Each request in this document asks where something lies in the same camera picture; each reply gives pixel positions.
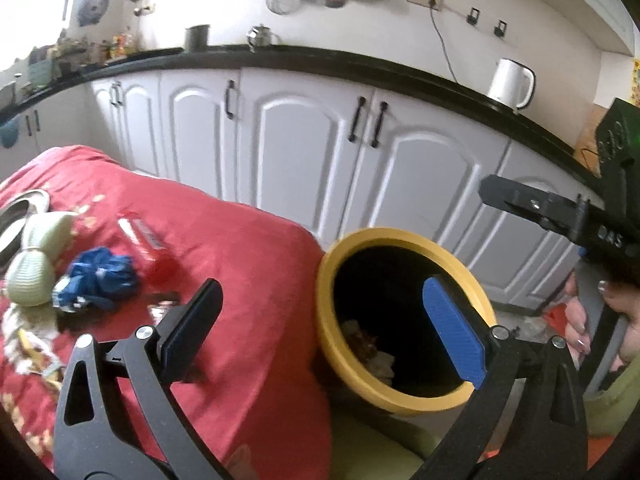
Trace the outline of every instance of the yellow bin rim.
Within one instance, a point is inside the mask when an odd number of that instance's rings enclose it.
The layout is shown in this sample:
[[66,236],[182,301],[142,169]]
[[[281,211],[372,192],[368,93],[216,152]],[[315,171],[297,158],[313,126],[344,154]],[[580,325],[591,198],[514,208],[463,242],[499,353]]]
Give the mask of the yellow bin rim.
[[391,228],[366,228],[335,243],[324,255],[316,282],[317,320],[320,346],[338,376],[353,391],[371,404],[399,415],[440,412],[464,404],[474,387],[465,381],[441,397],[414,397],[394,390],[377,380],[358,361],[347,345],[334,310],[334,279],[353,254],[370,247],[394,246],[422,254],[439,265],[462,288],[474,309],[489,326],[495,325],[495,313],[478,280],[449,251],[420,235]]

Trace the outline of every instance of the trash bin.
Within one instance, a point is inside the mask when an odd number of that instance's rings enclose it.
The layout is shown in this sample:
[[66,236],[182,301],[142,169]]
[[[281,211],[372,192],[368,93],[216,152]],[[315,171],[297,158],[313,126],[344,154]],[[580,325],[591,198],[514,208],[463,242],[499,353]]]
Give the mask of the trash bin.
[[[495,314],[471,272],[434,242],[390,228],[357,231],[325,254],[317,282],[322,351],[357,394],[388,412],[411,415],[459,406],[473,391],[462,381],[427,316],[422,287],[440,274],[466,296],[489,325]],[[396,359],[391,386],[375,378],[353,354],[340,325],[355,319]]]

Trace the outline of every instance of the black countertop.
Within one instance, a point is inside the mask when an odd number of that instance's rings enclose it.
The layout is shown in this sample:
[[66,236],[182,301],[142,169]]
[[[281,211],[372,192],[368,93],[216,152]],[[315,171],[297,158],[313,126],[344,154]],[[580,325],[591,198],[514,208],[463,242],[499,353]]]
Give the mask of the black countertop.
[[470,88],[405,65],[338,50],[270,46],[252,53],[245,45],[209,47],[185,54],[181,48],[143,52],[126,60],[59,80],[20,104],[0,111],[0,124],[72,86],[146,70],[243,67],[271,68],[336,77],[421,99],[478,121],[527,146],[600,193],[600,181],[574,159],[574,149],[534,121]]

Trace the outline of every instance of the red plastic container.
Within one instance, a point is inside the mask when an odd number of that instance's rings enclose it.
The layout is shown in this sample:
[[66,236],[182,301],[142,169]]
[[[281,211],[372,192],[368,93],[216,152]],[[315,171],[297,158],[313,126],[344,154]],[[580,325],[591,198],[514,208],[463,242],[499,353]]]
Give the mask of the red plastic container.
[[143,280],[152,285],[162,285],[173,277],[178,261],[138,213],[120,213],[118,225],[134,249],[131,256]]

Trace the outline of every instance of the white kettle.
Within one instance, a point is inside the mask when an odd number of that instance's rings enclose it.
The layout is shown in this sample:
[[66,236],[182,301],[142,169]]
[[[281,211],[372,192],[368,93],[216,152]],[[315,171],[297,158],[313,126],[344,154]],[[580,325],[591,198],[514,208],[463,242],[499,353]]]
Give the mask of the white kettle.
[[536,75],[533,70],[513,59],[503,58],[498,62],[498,69],[495,71],[487,97],[514,110],[522,110],[529,106],[535,91]]

